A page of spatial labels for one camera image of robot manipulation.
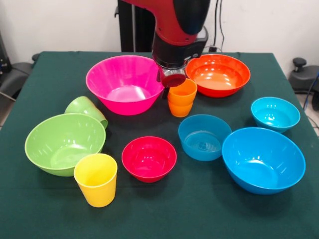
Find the dark green table cover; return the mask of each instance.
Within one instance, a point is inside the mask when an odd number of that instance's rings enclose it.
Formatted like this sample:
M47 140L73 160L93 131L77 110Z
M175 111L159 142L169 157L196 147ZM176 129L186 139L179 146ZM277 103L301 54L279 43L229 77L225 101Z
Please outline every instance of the dark green table cover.
M242 190L222 158L197 162L185 155L177 135L182 119L170 114L165 100L158 99L138 116L107 110L86 88L85 76L95 63L119 54L41 53L0 131L1 239L319 238L319 141L273 54L229 54L249 66L250 82L227 98L197 94L190 113L218 116L236 130L255 126L250 105L259 97L281 97L296 105L300 123L285 135L304 153L306 174L295 187L273 196ZM47 174L24 154L24 141L33 127L62 114L81 95L91 98L107 117L102 152L118 163L116 197L105 208L89 206L73 177ZM130 176L121 163L125 145L145 135L167 139L178 154L173 171L150 185Z

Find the light blue bowl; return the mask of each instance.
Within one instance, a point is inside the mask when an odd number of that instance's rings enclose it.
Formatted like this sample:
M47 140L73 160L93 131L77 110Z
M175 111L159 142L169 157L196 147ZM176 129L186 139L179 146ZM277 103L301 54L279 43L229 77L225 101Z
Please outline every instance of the light blue bowl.
M199 161L219 158L223 142L231 132L225 121L211 115L187 117L178 128L183 150L189 157Z
M223 144L223 159L235 182L255 194L275 194L305 174L303 153L290 139L265 128L242 128Z
M251 112L259 127L279 133L294 127L300 120L300 113L293 104L276 97L257 99L251 105Z

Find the plastic bowl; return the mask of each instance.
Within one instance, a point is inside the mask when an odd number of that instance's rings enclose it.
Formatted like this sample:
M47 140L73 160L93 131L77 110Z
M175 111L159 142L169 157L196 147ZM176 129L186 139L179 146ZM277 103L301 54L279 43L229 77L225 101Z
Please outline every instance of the plastic bowl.
M143 56L116 56L94 65L86 75L89 90L112 112L132 116L145 112L163 90L158 66Z
M211 115L187 117L178 128L183 150L189 157L199 161L219 158L223 142L231 132L225 121Z
M176 160L173 145L152 136L131 141L122 152L122 163L126 170L144 183L153 183L168 175Z
M199 92L217 98L236 93L250 79L250 70L242 61L220 54L190 60L186 73L197 83Z
M306 170L303 153L290 139L265 128L242 128L223 144L230 176L254 194L275 194L298 183Z
M251 105L251 112L259 127L279 133L292 128L300 120L300 113L293 104L276 97L257 99Z
M83 114L63 114L38 124L25 141L28 159L56 176L73 176L84 156L101 152L106 138L103 125Z

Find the floor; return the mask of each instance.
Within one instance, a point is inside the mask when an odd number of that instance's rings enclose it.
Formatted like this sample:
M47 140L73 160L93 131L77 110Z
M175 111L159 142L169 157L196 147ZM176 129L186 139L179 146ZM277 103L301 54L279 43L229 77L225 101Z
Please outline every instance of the floor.
M300 104L303 106L306 99L306 95L297 95L297 98ZM306 108L306 114L308 117L310 117L313 120L312 121L310 119L309 121L314 127L315 132L319 136L319 128L316 128L316 124L319 126L319 112L316 112L313 110L311 102L312 102L312 96L309 96L309 103L308 103L308 107ZM10 111L13 105L14 105L14 102L0 95L0 130L2 126L5 124L5 120L10 114Z
M10 114L14 103L6 97L0 95L0 130L5 124L5 120Z
M297 96L300 104L302 106L304 106L306 95L296 95L296 96ZM319 128L317 128L319 126L319 112L313 110L313 106L312 106L312 103L311 103L312 102L312 98L313 98L312 96L309 96L308 106L307 106L305 112L306 112L306 115L309 118L309 121L310 121L311 125L314 127L315 132L319 136Z

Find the yellow cup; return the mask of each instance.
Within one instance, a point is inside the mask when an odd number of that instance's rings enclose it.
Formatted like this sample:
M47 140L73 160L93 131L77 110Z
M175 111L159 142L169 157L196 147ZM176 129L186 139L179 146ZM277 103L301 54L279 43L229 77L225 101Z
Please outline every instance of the yellow cup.
M74 178L92 207L109 205L115 197L118 166L109 155L96 153L82 158L74 169Z
M177 87L171 87L168 93L170 112L176 117L185 117L189 114L197 93L197 84L191 79Z

